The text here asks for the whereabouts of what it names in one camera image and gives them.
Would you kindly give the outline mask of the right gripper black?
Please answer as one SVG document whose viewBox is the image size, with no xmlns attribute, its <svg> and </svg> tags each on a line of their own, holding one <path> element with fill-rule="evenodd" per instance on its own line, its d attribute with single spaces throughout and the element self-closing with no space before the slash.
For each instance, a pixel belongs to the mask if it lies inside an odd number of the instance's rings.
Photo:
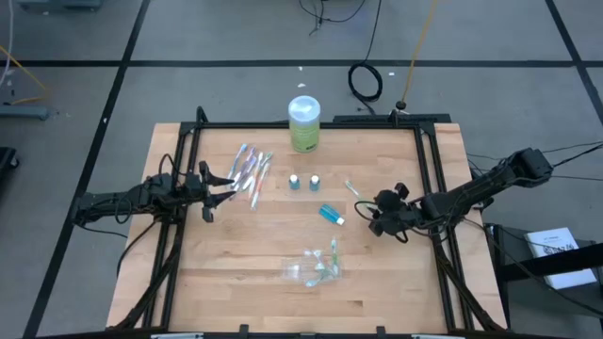
<svg viewBox="0 0 603 339">
<path fill-rule="evenodd" d="M 418 208 L 406 202 L 409 189 L 403 183 L 397 183 L 393 190 L 381 190 L 373 199 L 372 219 L 368 228 L 376 236 L 383 234 L 395 238 L 407 238 L 406 232 L 417 228 L 422 216 Z"/>
</svg>

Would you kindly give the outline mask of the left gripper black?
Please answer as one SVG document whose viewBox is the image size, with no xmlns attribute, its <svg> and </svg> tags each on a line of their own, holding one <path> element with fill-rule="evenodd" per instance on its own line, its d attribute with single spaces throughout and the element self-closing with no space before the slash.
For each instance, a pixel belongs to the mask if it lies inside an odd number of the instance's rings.
<svg viewBox="0 0 603 339">
<path fill-rule="evenodd" d="M 217 194 L 211 194 L 211 186 L 227 186 L 234 182 L 233 179 L 220 178 L 211 173 L 209 166 L 205 161 L 199 163 L 199 173 L 189 172 L 186 174 L 183 195 L 188 203 L 201 202 L 203 204 L 203 220 L 213 222 L 213 212 L 211 209 L 217 207 L 222 202 L 230 199 L 236 194 L 235 191 L 226 191 Z"/>
</svg>

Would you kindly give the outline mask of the green disinfecting wipes canister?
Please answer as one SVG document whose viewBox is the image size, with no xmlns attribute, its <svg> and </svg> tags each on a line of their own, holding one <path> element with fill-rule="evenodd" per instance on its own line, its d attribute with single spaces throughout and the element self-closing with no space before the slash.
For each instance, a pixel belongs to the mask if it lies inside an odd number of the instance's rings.
<svg viewBox="0 0 603 339">
<path fill-rule="evenodd" d="M 291 100 L 287 108 L 293 149 L 310 153 L 318 146 L 321 106 L 317 99 L 302 95 Z"/>
</svg>

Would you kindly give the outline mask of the black equipment cart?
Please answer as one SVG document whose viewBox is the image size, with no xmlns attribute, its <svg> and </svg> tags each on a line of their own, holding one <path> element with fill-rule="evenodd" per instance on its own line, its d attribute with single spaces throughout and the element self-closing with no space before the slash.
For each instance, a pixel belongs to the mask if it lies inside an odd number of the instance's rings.
<svg viewBox="0 0 603 339">
<path fill-rule="evenodd" d="M 500 268 L 532 257 L 523 230 L 490 226 L 505 251 L 491 248 L 493 264 Z M 533 279 L 498 283 L 503 309 L 512 331 L 572 339 L 603 339 L 603 319 L 562 299 Z"/>
</svg>

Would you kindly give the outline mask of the white printed booklet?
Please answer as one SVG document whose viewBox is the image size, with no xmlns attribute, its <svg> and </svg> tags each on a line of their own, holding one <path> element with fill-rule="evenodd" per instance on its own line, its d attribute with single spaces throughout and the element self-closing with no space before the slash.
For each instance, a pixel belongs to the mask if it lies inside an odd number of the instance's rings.
<svg viewBox="0 0 603 339">
<path fill-rule="evenodd" d="M 540 258 L 568 250 L 579 248 L 574 236 L 568 228 L 559 228 L 524 235 L 534 258 Z M 585 285 L 596 282 L 596 277 L 590 268 L 579 271 L 544 276 L 546 283 L 556 290 Z"/>
</svg>

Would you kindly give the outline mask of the grey floor base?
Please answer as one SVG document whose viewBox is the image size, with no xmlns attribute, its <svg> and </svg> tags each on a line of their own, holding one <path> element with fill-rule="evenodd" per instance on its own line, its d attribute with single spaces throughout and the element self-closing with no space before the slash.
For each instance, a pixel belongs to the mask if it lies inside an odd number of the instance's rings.
<svg viewBox="0 0 603 339">
<path fill-rule="evenodd" d="M 24 10 L 91 9 L 100 8 L 104 0 L 16 0 Z"/>
<path fill-rule="evenodd" d="M 45 121 L 51 113 L 40 105 L 0 105 L 0 118 L 39 119 Z"/>
</svg>

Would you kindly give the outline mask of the black caster base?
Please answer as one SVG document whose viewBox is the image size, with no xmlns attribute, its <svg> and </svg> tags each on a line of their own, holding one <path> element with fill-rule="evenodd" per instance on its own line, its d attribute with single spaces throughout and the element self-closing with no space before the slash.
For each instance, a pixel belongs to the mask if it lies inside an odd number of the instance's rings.
<svg viewBox="0 0 603 339">
<path fill-rule="evenodd" d="M 0 173 L 7 170 L 14 170 L 20 165 L 15 149 L 10 147 L 0 147 Z"/>
</svg>

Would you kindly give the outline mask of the black aluminium table frame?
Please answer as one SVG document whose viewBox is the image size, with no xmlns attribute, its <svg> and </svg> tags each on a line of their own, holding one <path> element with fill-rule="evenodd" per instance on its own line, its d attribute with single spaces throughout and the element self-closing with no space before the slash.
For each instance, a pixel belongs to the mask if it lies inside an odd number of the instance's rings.
<svg viewBox="0 0 603 339">
<path fill-rule="evenodd" d="M 185 123 L 160 123 L 152 134 L 145 172 L 160 156 L 195 151 L 224 174 L 238 146 L 272 152 L 272 165 L 256 210 L 239 195 L 205 223 L 199 207 L 183 225 L 147 229 L 134 218 L 138 240 L 122 264 L 107 323 L 115 326 L 135 306 L 155 273 L 155 258 L 180 235 L 179 262 L 159 289 L 141 325 L 170 331 L 232 333 L 241 324 L 257 332 L 376 334 L 475 330 L 478 319 L 435 259 L 429 238 L 408 243 L 375 236 L 354 211 L 352 181 L 365 197 L 403 182 L 412 197 L 453 188 L 469 178 L 460 128 L 449 116 L 410 115 L 338 118 L 322 125 L 313 153 L 292 150 L 283 122 L 207 122 L 198 137 Z M 289 187 L 296 174 L 298 190 Z M 320 190 L 311 191 L 312 175 Z M 331 205 L 345 220 L 336 225 L 319 209 Z M 283 261 L 305 250 L 331 254 L 337 241 L 342 276 L 316 287 L 283 278 Z"/>
</svg>

